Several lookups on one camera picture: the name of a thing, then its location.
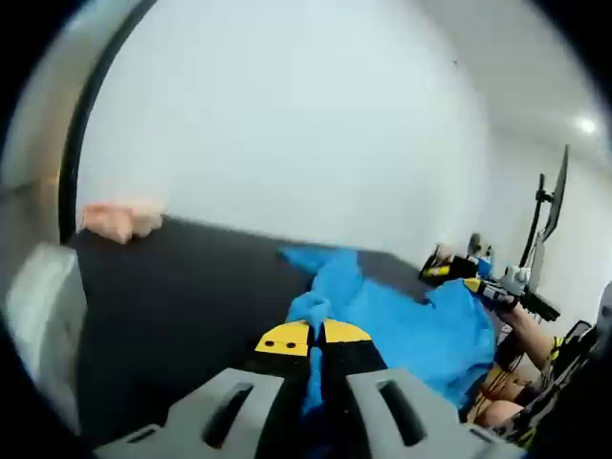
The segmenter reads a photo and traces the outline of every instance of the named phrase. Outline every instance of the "black table surface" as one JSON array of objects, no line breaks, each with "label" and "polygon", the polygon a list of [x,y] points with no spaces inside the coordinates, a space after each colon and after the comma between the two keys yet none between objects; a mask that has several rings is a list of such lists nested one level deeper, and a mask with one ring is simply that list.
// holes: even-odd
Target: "black table surface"
[{"label": "black table surface", "polygon": [[[87,295],[76,364],[82,436],[92,446],[148,424],[282,323],[312,277],[288,241],[165,218],[125,246],[90,231],[70,246]],[[393,255],[360,252],[365,275],[422,300],[429,287]]]}]

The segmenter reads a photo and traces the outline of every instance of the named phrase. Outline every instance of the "human arm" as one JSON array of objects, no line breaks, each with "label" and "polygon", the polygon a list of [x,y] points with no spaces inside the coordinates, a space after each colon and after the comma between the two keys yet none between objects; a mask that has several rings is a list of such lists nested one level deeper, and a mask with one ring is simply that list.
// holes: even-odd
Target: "human arm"
[{"label": "human arm", "polygon": [[520,303],[508,313],[499,313],[499,316],[513,327],[523,350],[535,368],[542,371],[555,347],[555,339],[542,331],[540,324],[523,309]]}]

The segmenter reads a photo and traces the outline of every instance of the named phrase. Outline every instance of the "blue cloth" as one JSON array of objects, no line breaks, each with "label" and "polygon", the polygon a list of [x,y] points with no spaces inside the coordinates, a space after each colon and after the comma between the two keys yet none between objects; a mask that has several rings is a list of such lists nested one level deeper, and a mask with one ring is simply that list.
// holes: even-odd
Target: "blue cloth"
[{"label": "blue cloth", "polygon": [[[427,294],[423,305],[363,277],[357,253],[287,247],[280,250],[296,267],[315,274],[312,291],[294,299],[288,321],[306,318],[316,329],[327,317],[360,327],[389,367],[405,367],[447,400],[461,407],[467,391],[491,367],[494,330],[481,302],[462,280]],[[311,361],[318,365],[320,357]],[[309,385],[307,404],[321,404]]]}]

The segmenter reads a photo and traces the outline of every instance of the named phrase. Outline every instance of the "white wall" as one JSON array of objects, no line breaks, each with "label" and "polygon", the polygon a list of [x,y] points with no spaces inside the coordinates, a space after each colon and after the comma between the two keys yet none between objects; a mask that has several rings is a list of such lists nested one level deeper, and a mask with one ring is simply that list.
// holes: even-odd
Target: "white wall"
[{"label": "white wall", "polygon": [[405,0],[160,1],[102,85],[78,209],[159,199],[173,215],[418,265],[437,241],[463,248],[490,145],[453,60]]},{"label": "white wall", "polygon": [[[563,153],[557,146],[495,132],[487,217],[483,231],[496,248],[496,269],[518,263],[536,204],[537,177],[555,187]],[[549,330],[564,334],[579,319],[595,323],[601,293],[612,280],[612,174],[571,154],[558,226],[546,242],[539,292],[561,311]],[[543,206],[540,222],[548,218]]]}]

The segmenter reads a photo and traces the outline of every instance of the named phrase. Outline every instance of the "person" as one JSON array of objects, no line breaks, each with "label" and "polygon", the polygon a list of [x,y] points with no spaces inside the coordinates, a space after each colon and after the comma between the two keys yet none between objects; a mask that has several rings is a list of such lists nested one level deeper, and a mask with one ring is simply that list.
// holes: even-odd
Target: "person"
[{"label": "person", "polygon": [[510,312],[498,315],[513,328],[523,350],[540,371],[540,379],[534,386],[508,382],[497,390],[485,389],[487,401],[479,409],[475,422],[509,442],[528,448],[539,422],[553,409],[559,392],[588,362],[597,345],[597,329],[590,328],[579,336],[549,336],[520,303]]}]

